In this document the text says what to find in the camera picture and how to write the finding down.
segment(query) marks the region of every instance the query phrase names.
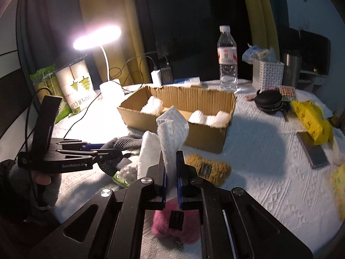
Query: cardboard box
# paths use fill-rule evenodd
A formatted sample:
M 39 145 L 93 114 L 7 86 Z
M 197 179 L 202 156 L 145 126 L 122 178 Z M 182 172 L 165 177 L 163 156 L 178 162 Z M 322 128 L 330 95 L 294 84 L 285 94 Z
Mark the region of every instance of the cardboard box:
M 227 129 L 231 124 L 235 110 L 236 100 L 233 93 L 200 87 L 163 86 L 153 88 L 145 86 L 134 92 L 118 107 L 127 126 L 141 131 L 149 130 L 157 133 L 157 117 L 140 113 L 151 96 L 161 99 L 166 108 L 175 106 L 186 120 L 196 110 L 201 110 L 204 115 L 216 115 L 219 111 L 231 114 L 231 119 L 224 128 L 188 123 L 189 135 L 185 145 L 213 153 L 222 152 Z

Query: white tablecloth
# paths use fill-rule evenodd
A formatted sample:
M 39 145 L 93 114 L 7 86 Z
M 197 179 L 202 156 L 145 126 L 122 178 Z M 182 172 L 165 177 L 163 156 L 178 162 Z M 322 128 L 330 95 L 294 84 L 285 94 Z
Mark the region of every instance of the white tablecloth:
M 199 154 L 213 161 L 228 162 L 232 173 L 222 188 L 244 188 L 315 253 L 334 237 L 342 224 L 330 188 L 332 168 L 311 169 L 296 136 L 297 131 L 304 131 L 296 116 L 290 114 L 289 122 L 285 122 L 280 112 L 274 116 L 263 113 L 254 102 L 244 101 L 246 93 L 255 92 L 250 84 L 239 87 L 223 152 L 213 154 L 183 146 L 184 156 Z M 83 112 L 59 122 L 53 137 L 63 137 L 82 115 Z M 127 128 L 115 107 L 96 100 L 67 138 L 105 143 L 129 131 L 133 130 Z M 332 151 L 327 145 L 324 149 L 332 161 Z M 55 209 L 58 220 L 65 221 L 104 187 L 118 189 L 97 165 L 90 171 L 63 174 Z M 145 226 L 141 257 L 201 258 L 201 245 L 198 242 L 178 251 L 171 239 L 156 239 L 149 226 Z

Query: bottle label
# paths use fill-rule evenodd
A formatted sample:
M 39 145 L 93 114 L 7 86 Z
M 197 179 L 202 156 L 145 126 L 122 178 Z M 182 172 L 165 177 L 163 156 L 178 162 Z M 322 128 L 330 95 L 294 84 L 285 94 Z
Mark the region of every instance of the bottle label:
M 237 64 L 237 50 L 235 47 L 219 47 L 218 48 L 219 64 Z

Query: yellow cloth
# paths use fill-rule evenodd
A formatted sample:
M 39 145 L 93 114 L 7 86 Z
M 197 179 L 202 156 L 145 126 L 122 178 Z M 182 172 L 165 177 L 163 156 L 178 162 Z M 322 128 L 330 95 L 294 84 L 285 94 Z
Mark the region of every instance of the yellow cloth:
M 139 30 L 134 0 L 79 0 L 80 9 L 88 33 L 104 25 L 117 25 L 122 30 L 121 37 L 103 47 L 106 51 L 109 67 L 122 68 L 126 59 L 144 53 L 143 41 Z M 99 74 L 103 82 L 107 81 L 107 68 L 104 55 L 99 47 L 92 50 Z M 142 82 L 139 73 L 140 58 L 132 60 L 118 77 L 121 84 L 138 84 Z M 141 64 L 144 82 L 151 81 L 145 59 Z M 112 69 L 110 76 L 119 74 L 118 69 Z
M 345 164 L 332 174 L 332 186 L 340 220 L 345 221 Z
M 291 102 L 299 120 L 306 127 L 315 145 L 321 145 L 333 138 L 332 126 L 325 119 L 322 110 L 313 102 Z
M 245 0 L 251 25 L 252 45 L 261 49 L 274 48 L 279 60 L 277 29 L 274 23 L 270 0 Z

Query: brown fluffy object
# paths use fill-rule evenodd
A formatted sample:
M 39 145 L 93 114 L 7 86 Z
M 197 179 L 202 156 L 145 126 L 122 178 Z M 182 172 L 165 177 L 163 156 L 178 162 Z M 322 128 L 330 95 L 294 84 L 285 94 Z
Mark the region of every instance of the brown fluffy object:
M 190 155 L 185 163 L 194 166 L 199 177 L 215 186 L 223 185 L 231 174 L 231 167 L 227 163 L 210 161 L 199 155 Z

